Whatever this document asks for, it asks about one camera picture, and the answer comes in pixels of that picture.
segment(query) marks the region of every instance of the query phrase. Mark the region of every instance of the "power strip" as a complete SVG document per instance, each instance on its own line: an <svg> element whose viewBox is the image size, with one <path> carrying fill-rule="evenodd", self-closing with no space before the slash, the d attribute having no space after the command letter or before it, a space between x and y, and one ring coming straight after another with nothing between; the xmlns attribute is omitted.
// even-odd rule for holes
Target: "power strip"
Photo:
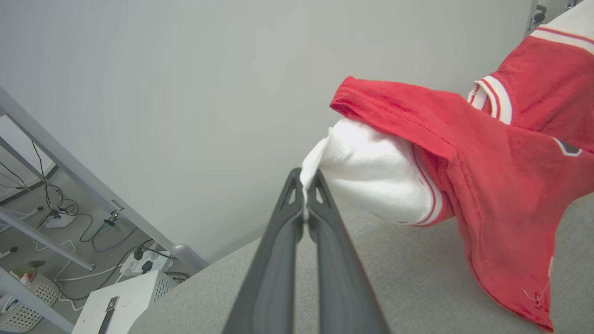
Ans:
<svg viewBox="0 0 594 334"><path fill-rule="evenodd" d="M46 228L64 228L68 226L76 218L74 215L67 215L65 213L58 213L58 217L49 218L49 222L43 226Z"/></svg>
<svg viewBox="0 0 594 334"><path fill-rule="evenodd" d="M164 255L169 256L170 252L168 251L160 251ZM134 258L134 253L130 254L124 265L120 267L119 272L123 273L125 276L140 276L143 274L143 266L148 261L153 263L151 269L147 272L152 272L154 270L162 270L166 272L171 266L173 266L173 260L169 259L165 256L161 256L154 251L144 251L143 257L140 260L136 260Z"/></svg>

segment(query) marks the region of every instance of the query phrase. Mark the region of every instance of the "red jersey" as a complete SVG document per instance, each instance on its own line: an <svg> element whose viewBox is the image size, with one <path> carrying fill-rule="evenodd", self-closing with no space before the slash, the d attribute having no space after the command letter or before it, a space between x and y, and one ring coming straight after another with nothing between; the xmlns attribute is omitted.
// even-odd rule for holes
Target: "red jersey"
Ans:
<svg viewBox="0 0 594 334"><path fill-rule="evenodd" d="M543 26L468 101L349 77L331 103L416 145L443 202L433 222L455 214L481 287L547 331L555 231L567 206L594 191L593 40Z"/></svg>

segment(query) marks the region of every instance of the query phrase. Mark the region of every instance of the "white box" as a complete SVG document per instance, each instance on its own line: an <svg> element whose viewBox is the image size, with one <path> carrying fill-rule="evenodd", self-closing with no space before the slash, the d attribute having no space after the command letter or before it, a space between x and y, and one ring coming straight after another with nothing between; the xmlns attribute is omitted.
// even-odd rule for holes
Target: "white box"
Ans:
<svg viewBox="0 0 594 334"><path fill-rule="evenodd" d="M64 228L68 226L74 218L76 218L76 216L65 215L62 213L58 218L51 217L49 222L45 223L43 226L46 228Z"/></svg>
<svg viewBox="0 0 594 334"><path fill-rule="evenodd" d="M126 334L136 318L159 298L178 286L160 270L91 292L72 334L96 334L101 328L109 300L119 297L106 334Z"/></svg>

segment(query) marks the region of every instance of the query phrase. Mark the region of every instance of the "gray tabletop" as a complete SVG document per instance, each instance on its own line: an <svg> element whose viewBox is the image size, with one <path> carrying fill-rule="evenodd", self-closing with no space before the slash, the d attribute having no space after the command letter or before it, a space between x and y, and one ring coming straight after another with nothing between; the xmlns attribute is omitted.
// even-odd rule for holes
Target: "gray tabletop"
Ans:
<svg viewBox="0 0 594 334"><path fill-rule="evenodd" d="M455 219L429 228L341 210L394 333L542 333L497 305L464 260ZM556 333L594 331L594 196L575 201L557 231L551 273ZM220 333L258 241L193 276L147 309L129 334ZM295 332L317 333L317 260L307 232L298 245Z"/></svg>

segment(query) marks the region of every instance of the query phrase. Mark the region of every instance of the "basket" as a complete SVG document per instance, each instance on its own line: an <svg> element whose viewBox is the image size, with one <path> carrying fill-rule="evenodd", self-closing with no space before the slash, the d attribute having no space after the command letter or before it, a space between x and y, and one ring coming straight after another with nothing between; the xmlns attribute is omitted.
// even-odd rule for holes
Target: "basket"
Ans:
<svg viewBox="0 0 594 334"><path fill-rule="evenodd" d="M60 295L58 287L41 274L37 274L29 289L47 305L52 306ZM0 316L0 330L11 333L24 333L32 330L43 317L19 302L18 305Z"/></svg>

